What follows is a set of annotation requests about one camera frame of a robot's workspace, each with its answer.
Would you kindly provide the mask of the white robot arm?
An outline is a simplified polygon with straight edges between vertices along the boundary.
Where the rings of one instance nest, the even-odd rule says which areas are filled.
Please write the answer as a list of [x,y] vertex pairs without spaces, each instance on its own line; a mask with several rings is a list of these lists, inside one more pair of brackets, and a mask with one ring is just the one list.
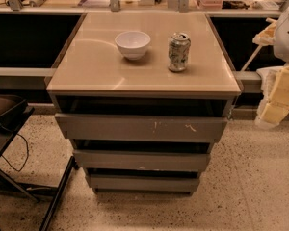
[[252,42],[261,46],[272,45],[274,55],[285,61],[283,68],[270,70],[262,80],[264,98],[259,103],[255,124],[262,129],[271,129],[289,114],[289,6]]

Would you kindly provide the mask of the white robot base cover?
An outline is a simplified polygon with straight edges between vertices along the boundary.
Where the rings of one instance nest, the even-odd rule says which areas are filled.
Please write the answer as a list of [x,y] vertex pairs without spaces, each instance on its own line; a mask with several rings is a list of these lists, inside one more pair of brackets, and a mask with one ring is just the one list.
[[258,68],[256,70],[256,73],[261,77],[261,89],[265,89],[265,82],[269,75],[269,73],[272,72],[278,72],[281,70],[281,66],[270,66],[270,67],[263,67]]

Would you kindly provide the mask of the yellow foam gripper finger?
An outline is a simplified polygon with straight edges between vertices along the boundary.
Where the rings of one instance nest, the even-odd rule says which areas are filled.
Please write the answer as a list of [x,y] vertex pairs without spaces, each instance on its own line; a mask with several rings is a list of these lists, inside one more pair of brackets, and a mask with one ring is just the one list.
[[254,122],[262,129],[277,127],[289,114],[289,64],[269,73],[262,93]]

